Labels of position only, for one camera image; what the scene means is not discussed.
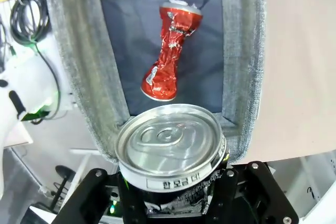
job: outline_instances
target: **black cable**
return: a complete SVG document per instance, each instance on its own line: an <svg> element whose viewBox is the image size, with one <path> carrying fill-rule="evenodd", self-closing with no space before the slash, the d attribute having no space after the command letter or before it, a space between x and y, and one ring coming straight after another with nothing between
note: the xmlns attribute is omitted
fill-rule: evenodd
<svg viewBox="0 0 336 224"><path fill-rule="evenodd" d="M31 123L32 123L33 125L38 125L38 124L40 124L42 121L43 121L43 119L32 120Z"/></svg>
<svg viewBox="0 0 336 224"><path fill-rule="evenodd" d="M253 219L254 219L255 223L258 223L258 218L257 218L257 216L256 216L256 214L255 214L255 212L254 212L254 210L253 210L252 205L250 204L250 202L248 202L248 200L247 200L244 196L242 196L242 198L243 198L243 200L246 202L246 204L248 205L248 208L249 208L250 211L251 211L251 214L252 214L252 216L253 216Z"/></svg>
<svg viewBox="0 0 336 224"><path fill-rule="evenodd" d="M7 42L7 34L6 34L6 29L5 26L2 22L2 19L0 18L0 49L4 48L4 52L1 55L1 59L0 59L0 67L1 67L1 71L5 70L5 60L6 60L6 46L7 46L8 42Z"/></svg>
<svg viewBox="0 0 336 224"><path fill-rule="evenodd" d="M39 19L38 22L35 21L35 15L33 13L32 3L38 7L39 10ZM26 8L29 9L30 14L32 16L32 26L27 20L26 16ZM14 3L12 8L11 17L10 17L10 33L14 40L22 46L28 46L35 49L35 51L40 55L42 60L46 63L48 68L50 69L53 77L55 78L55 83L57 87L57 107L54 114L48 118L42 118L43 120L51 120L53 119L59 111L60 107L60 86L57 79L57 76L51 67L50 63L46 60L46 58L42 55L40 50L37 47L37 43L43 40L48 32L51 29L49 15L48 15L48 7L47 0L17 0Z"/></svg>

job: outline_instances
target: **white machine part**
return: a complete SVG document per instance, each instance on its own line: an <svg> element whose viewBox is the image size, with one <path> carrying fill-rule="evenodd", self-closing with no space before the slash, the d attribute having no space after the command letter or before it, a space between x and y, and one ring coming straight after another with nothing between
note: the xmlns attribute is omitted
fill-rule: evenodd
<svg viewBox="0 0 336 224"><path fill-rule="evenodd" d="M27 113L36 113L57 101L55 78L46 63L39 56L23 58L11 58L0 74L0 199L4 192L3 149L7 135Z"/></svg>

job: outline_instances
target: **coiled cable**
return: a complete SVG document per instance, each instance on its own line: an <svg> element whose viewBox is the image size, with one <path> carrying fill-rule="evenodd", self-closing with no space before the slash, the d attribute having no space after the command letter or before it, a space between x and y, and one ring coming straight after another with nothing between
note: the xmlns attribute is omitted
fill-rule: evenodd
<svg viewBox="0 0 336 224"><path fill-rule="evenodd" d="M38 9L38 13L35 12L34 15L34 10L37 10L35 8L36 6ZM28 13L30 13L32 17L31 23L29 22L27 17L27 9L29 10ZM51 30L47 0L17 0L12 8L10 17L10 28L10 33L13 39L22 46L32 47L41 56L42 60L46 63L55 78L55 83L58 91L57 107L52 116L48 118L42 118L43 120L51 120L56 116L59 111L61 99L60 86L54 70L37 47L37 43L43 40L47 36L48 32Z"/></svg>

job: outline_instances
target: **screw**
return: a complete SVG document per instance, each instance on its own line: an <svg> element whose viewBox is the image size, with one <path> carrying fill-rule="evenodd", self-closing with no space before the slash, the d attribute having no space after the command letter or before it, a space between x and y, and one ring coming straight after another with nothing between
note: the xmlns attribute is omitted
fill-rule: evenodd
<svg viewBox="0 0 336 224"><path fill-rule="evenodd" d="M97 177L100 177L102 175L102 172L100 171L100 170L98 170L97 172L96 172L96 176Z"/></svg>
<svg viewBox="0 0 336 224"><path fill-rule="evenodd" d="M229 170L227 173L226 173L227 176L229 177L233 177L235 175L235 173L231 170Z"/></svg>
<svg viewBox="0 0 336 224"><path fill-rule="evenodd" d="M284 222L284 224L291 224L292 223L292 219L289 218L289 217L284 217L283 222Z"/></svg>

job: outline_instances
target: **dark blue fabric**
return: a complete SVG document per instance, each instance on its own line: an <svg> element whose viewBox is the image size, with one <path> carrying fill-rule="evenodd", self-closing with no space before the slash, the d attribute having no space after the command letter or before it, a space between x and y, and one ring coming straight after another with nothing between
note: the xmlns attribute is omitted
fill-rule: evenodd
<svg viewBox="0 0 336 224"><path fill-rule="evenodd" d="M186 39L178 63L177 97L157 102L141 89L145 73L161 49L159 7L168 0L101 0L118 72L130 115L170 104L189 103L222 111L222 0L183 0L201 9L199 29Z"/></svg>

